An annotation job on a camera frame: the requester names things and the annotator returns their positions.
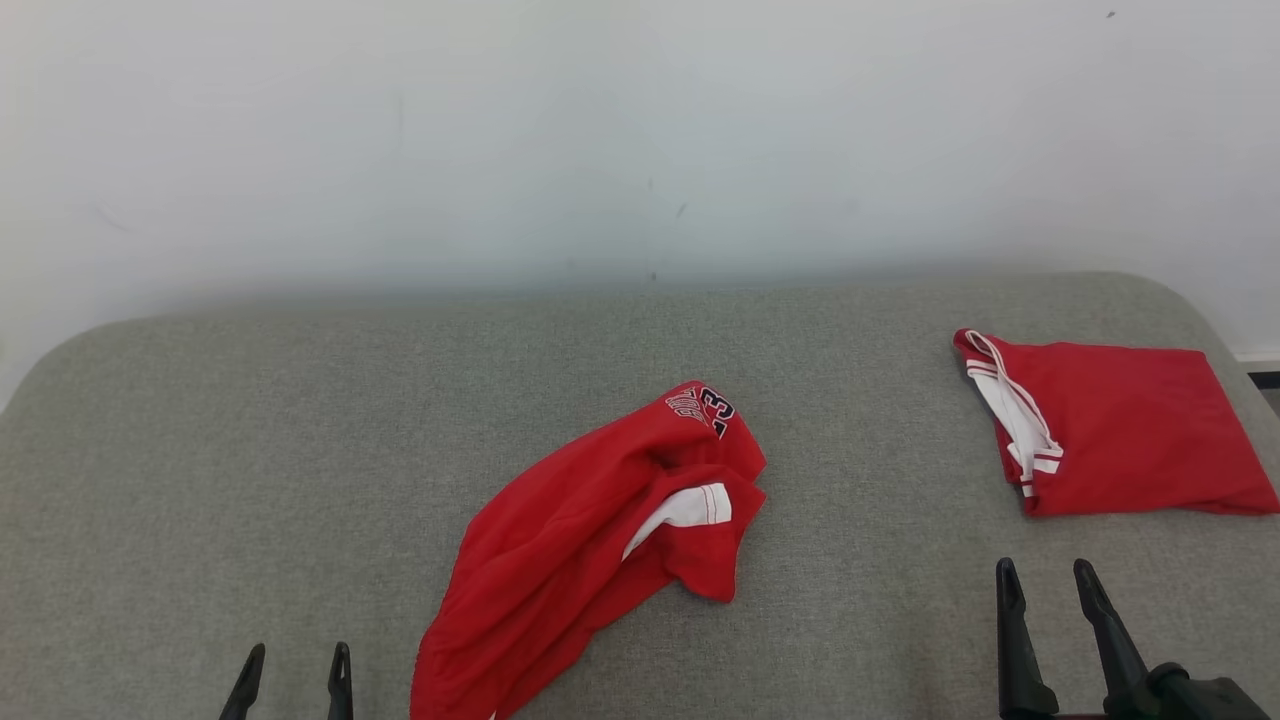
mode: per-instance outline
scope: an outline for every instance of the gray couch cushion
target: gray couch cushion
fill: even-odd
[[[1028,520],[951,333],[1203,350],[1272,478],[1280,421],[1202,318],[1125,275],[434,302],[108,325],[0,415],[0,707],[209,719],[268,646],[253,720],[403,717],[470,518],[522,469],[690,378],[769,495],[728,606],[668,587],[522,717],[995,715],[995,562],[1018,561],[1064,710],[1105,694],[1071,561],[1149,664],[1280,712],[1280,523]]]

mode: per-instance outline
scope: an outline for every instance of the gray fabric surface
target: gray fabric surface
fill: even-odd
[[[522,717],[993,717],[1012,556],[1064,710],[1105,694],[1071,561],[1149,664],[1280,714],[1280,521],[1028,520],[951,334],[1204,350],[1272,478],[1280,420],[1180,297],[1125,275],[471,301],[152,319],[45,357],[0,415],[0,708],[215,717],[268,646],[252,720],[404,717],[470,518],[570,439],[700,378],[769,459],[739,596],[668,587]]]
[[[1276,415],[1280,415],[1280,389],[1265,389],[1262,391],[1262,397],[1266,398],[1271,410],[1274,410]]]

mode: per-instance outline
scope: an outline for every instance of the red garment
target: red garment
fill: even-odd
[[[1203,352],[1014,345],[968,328],[954,342],[1028,515],[1280,512]]]
[[[508,717],[673,578],[732,600],[763,469],[733,406],[690,382],[525,470],[467,527],[410,719]]]

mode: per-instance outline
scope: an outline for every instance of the white stripe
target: white stripe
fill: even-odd
[[[733,519],[733,505],[728,501],[728,492],[724,483],[712,483],[686,488],[672,493],[645,519],[636,534],[631,537],[622,559],[626,560],[631,551],[640,547],[645,539],[658,529],[658,525],[667,524],[677,528],[692,528],[695,525],[718,525]]]

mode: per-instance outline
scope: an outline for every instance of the folded red shirt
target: folded red shirt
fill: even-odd
[[[1280,512],[1203,352],[1015,345],[968,328],[954,342],[1028,515]]]

